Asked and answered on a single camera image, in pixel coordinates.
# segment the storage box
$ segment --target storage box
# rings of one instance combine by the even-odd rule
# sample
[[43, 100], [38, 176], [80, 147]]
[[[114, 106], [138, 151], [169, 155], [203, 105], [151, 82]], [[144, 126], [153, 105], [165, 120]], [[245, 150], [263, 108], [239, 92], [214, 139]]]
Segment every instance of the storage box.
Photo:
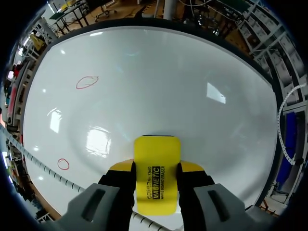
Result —
[[280, 44], [284, 47], [288, 54], [291, 54], [295, 50], [291, 40], [287, 35], [282, 37], [282, 39], [280, 40]]
[[304, 74], [304, 64], [299, 57], [298, 53], [295, 51], [290, 55], [291, 62], [294, 64], [295, 69], [298, 73], [298, 76], [302, 76]]
[[292, 77], [283, 61], [276, 65], [276, 70], [278, 77], [281, 79], [284, 86], [289, 85], [292, 82]]
[[[293, 83], [289, 84], [284, 88], [285, 95], [287, 95], [292, 89], [294, 88]], [[295, 104], [297, 101], [299, 101], [298, 93], [297, 91], [294, 91], [290, 97], [287, 99], [287, 105]]]
[[270, 31], [274, 30], [277, 27], [277, 25], [271, 19], [268, 19], [265, 25], [268, 27]]
[[274, 61], [274, 66], [276, 66], [276, 65], [278, 65], [280, 62], [282, 62], [282, 58], [278, 55], [278, 54], [276, 54], [276, 53], [273, 53], [273, 54], [271, 54], [271, 57], [272, 57], [272, 59], [273, 59], [273, 61]]
[[250, 31], [247, 29], [246, 26], [242, 26], [242, 28], [240, 29], [240, 32], [242, 33], [242, 36], [244, 38], [248, 38], [249, 36], [251, 36]]
[[260, 14], [259, 19], [260, 19], [264, 24], [266, 24], [267, 21], [269, 20], [269, 18], [268, 18], [264, 13], [261, 13], [261, 14]]
[[259, 10], [258, 8], [256, 8], [256, 10], [255, 10], [255, 15], [258, 16], [258, 17], [260, 17], [261, 14], [262, 14], [262, 11]]
[[268, 63], [266, 62], [266, 60], [265, 60], [264, 57], [262, 57], [262, 58], [259, 60], [259, 64], [260, 64], [260, 66], [261, 66], [265, 71], [268, 71], [268, 70], [269, 70]]
[[261, 27], [258, 23], [255, 23], [252, 29], [254, 30], [254, 32], [258, 33], [261, 30]]
[[248, 17], [247, 21], [250, 26], [254, 26], [256, 23], [255, 19], [253, 19], [251, 16]]
[[259, 32], [257, 32], [257, 36], [259, 37], [261, 42], [264, 42], [268, 37], [262, 28], [259, 30]]
[[[302, 85], [304, 83], [307, 82], [307, 75], [302, 76], [301, 78], [299, 78], [299, 84]], [[308, 86], [302, 88], [302, 93], [304, 95], [308, 95]]]

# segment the shelf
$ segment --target shelf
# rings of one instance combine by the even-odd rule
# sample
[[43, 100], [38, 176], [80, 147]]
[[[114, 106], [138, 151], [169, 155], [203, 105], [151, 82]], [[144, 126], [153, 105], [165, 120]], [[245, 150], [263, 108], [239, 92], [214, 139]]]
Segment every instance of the shelf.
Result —
[[267, 35], [269, 35], [269, 34], [270, 34], [270, 30], [269, 30], [269, 28], [267, 27], [267, 25], [266, 25], [258, 16], [256, 16], [254, 12], [251, 12], [250, 15], [253, 15], [252, 18], [253, 18], [254, 20], [256, 20], [256, 23], [258, 23], [258, 24], [260, 25], [260, 27], [265, 31], [265, 33], [266, 33]]
[[262, 42], [262, 37], [260, 37], [260, 35], [258, 35], [258, 34], [255, 32], [254, 28], [249, 24], [249, 22], [248, 22], [247, 20], [245, 20], [244, 22], [248, 25], [247, 29], [248, 29], [250, 32], [252, 31], [251, 34], [253, 34], [260, 42]]
[[244, 32], [242, 31], [242, 29], [239, 28], [240, 33], [242, 34], [243, 39], [245, 40], [247, 47], [249, 48], [250, 51], [252, 51], [252, 46], [250, 45], [250, 43], [248, 42], [247, 38], [244, 36]]
[[285, 94], [285, 92], [284, 92], [284, 86], [283, 86], [283, 83], [282, 83], [282, 81], [281, 81], [281, 79], [279, 78], [279, 76], [278, 76], [278, 72], [277, 72], [277, 70], [276, 70], [276, 66], [275, 66], [275, 64], [274, 64], [274, 61], [273, 61], [273, 59], [272, 59], [272, 57], [271, 57], [271, 55], [270, 55], [270, 53], [267, 51], [267, 57], [268, 58], [265, 58], [266, 59], [266, 61], [267, 61], [267, 63], [268, 63], [268, 65], [269, 65], [269, 69], [270, 69], [270, 73], [271, 73], [271, 76], [272, 76], [272, 78], [275, 80], [278, 80], [279, 81], [279, 84], [280, 84], [280, 88], [281, 88], [281, 92], [282, 92], [282, 97], [283, 98], [285, 98], [286, 97], [286, 94]]
[[272, 21], [274, 21], [275, 24], [277, 24], [277, 25], [280, 24], [280, 22], [278, 21], [276, 16], [274, 16], [272, 13], [268, 12], [267, 10], [265, 10], [262, 6], [260, 6], [258, 4], [256, 8], [260, 9], [268, 18], [270, 18]]
[[[285, 49], [285, 47], [280, 43], [280, 41], [278, 41], [279, 46], [281, 47], [281, 49], [279, 49], [279, 51], [283, 51], [282, 58], [284, 59], [284, 63], [288, 69], [288, 72], [290, 74], [290, 76], [292, 77], [292, 82], [294, 84], [294, 86], [298, 86], [300, 83], [300, 79], [299, 79], [299, 74], [297, 72], [297, 69], [295, 67], [294, 62], [292, 61], [289, 53], [287, 52], [287, 50]], [[305, 99], [305, 94], [304, 91], [298, 90], [300, 92], [299, 95], [299, 100], [303, 101]]]
[[306, 109], [307, 101], [299, 102], [290, 106], [286, 106], [283, 108], [283, 114], [287, 114], [290, 112], [303, 112]]

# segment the red ink marking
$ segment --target red ink marking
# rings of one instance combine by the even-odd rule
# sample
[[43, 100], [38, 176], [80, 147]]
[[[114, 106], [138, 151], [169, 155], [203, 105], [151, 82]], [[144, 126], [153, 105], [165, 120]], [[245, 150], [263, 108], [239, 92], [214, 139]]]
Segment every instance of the red ink marking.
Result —
[[76, 89], [85, 89], [90, 86], [93, 86], [98, 81], [98, 76], [85, 76], [76, 84]]
[[69, 163], [64, 158], [61, 158], [58, 160], [58, 167], [59, 169], [66, 171], [69, 169]]

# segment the table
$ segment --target table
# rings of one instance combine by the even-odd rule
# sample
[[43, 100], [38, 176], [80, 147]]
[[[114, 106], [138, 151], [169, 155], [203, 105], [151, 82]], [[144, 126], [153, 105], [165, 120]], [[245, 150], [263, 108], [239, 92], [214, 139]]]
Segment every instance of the table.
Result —
[[[63, 25], [64, 25], [64, 27], [66, 28], [66, 30], [67, 31], [70, 31], [69, 30], [69, 28], [68, 28], [68, 25], [67, 25], [67, 23], [65, 22], [65, 20], [63, 19], [65, 16], [67, 16], [69, 13], [71, 13], [71, 12], [73, 12], [74, 13], [74, 15], [75, 15], [75, 17], [76, 17], [76, 20], [77, 20], [77, 22], [79, 23], [79, 25], [80, 25], [80, 27], [83, 27], [83, 25], [82, 25], [82, 23], [81, 23], [81, 19], [83, 19], [84, 21], [85, 21], [85, 23], [86, 23], [86, 25], [88, 26], [89, 25], [89, 23], [88, 23], [88, 21], [87, 21], [87, 19], [86, 19], [86, 16], [85, 16], [85, 14], [82, 12], [82, 10], [81, 10], [81, 6], [83, 6], [83, 5], [85, 5], [86, 4], [86, 2], [77, 2], [77, 3], [75, 3], [75, 5], [73, 5], [72, 7], [70, 7], [70, 8], [67, 8], [66, 10], [64, 10], [64, 11], [62, 11], [62, 12], [57, 12], [57, 13], [55, 13], [55, 14], [53, 14], [49, 19], [54, 19], [54, 20], [57, 20], [56, 22], [55, 22], [55, 24], [57, 25], [57, 27], [59, 28], [59, 30], [60, 30], [60, 32], [64, 35], [65, 33], [64, 33], [64, 31], [62, 30], [62, 28], [58, 25], [58, 22], [61, 20], [62, 21], [62, 23], [63, 23]], [[77, 15], [76, 15], [76, 13], [75, 13], [75, 10], [76, 9], [79, 9], [79, 11], [80, 11], [80, 13], [81, 13], [81, 18], [78, 18], [77, 17]]]

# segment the white surface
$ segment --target white surface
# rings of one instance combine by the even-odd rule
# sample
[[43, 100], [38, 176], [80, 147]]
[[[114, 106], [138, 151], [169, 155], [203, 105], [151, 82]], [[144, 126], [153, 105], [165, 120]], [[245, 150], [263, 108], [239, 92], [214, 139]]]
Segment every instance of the white surface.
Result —
[[[255, 203], [277, 139], [271, 87], [210, 42], [139, 28], [93, 31], [51, 48], [27, 99], [25, 148], [86, 188], [114, 163], [132, 158], [137, 137], [173, 135], [181, 140], [182, 160], [203, 166], [246, 206]], [[86, 76], [92, 77], [78, 88], [96, 83], [76, 89]], [[68, 170], [58, 168], [60, 158]], [[34, 164], [27, 167], [45, 199], [65, 213], [75, 192]], [[152, 219], [170, 229], [181, 226], [180, 213]]]

